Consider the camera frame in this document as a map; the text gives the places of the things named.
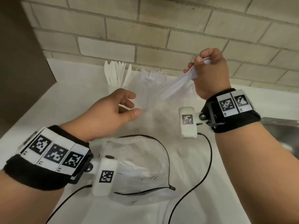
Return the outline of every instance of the stainless steel sink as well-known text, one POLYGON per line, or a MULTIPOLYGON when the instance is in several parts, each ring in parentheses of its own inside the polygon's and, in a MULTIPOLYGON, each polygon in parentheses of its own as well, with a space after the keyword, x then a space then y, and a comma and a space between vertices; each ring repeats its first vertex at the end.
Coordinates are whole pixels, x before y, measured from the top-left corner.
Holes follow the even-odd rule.
POLYGON ((299 121, 264 117, 261 122, 284 148, 299 159, 299 121))

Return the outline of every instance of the wrist strap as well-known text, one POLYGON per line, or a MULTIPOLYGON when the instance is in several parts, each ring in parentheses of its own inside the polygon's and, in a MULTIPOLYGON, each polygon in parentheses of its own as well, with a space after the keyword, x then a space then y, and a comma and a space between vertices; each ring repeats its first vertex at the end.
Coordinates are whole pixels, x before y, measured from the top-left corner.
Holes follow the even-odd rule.
POLYGON ((92 157, 89 143, 54 125, 39 131, 3 170, 29 187, 57 190, 77 183, 92 157))
POLYGON ((242 90, 236 91, 234 88, 230 88, 215 94, 206 101, 202 112, 210 117, 207 124, 215 133, 224 133, 261 120, 260 115, 253 110, 252 104, 244 92, 243 95, 240 95, 242 92, 242 90), (237 105, 236 97, 243 97, 244 104, 237 105))

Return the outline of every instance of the dark wall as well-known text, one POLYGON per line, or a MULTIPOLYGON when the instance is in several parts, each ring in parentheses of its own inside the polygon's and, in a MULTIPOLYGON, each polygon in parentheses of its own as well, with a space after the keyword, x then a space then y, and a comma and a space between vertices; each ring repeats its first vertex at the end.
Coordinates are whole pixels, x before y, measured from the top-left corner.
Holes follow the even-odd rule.
POLYGON ((0 138, 55 83, 19 0, 0 5, 0 138))

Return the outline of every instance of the backsplash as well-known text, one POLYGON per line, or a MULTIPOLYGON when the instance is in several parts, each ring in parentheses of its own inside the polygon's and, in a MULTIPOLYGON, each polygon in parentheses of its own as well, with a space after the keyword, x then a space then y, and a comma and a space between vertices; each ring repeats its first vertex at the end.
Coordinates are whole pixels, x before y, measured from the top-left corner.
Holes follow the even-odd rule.
POLYGON ((209 47, 231 83, 299 93, 299 0, 21 0, 46 58, 181 75, 209 47))

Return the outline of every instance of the fingernail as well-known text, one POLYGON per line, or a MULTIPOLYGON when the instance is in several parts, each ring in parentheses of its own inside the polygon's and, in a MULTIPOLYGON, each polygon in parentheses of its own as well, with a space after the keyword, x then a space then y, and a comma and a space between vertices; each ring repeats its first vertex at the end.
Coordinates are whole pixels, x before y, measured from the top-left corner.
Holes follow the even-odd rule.
POLYGON ((139 109, 139 108, 134 109, 133 112, 136 117, 139 117, 141 115, 141 109, 139 109))
POLYGON ((204 59, 200 56, 197 56, 194 58, 194 63, 199 63, 199 62, 202 62, 204 59))

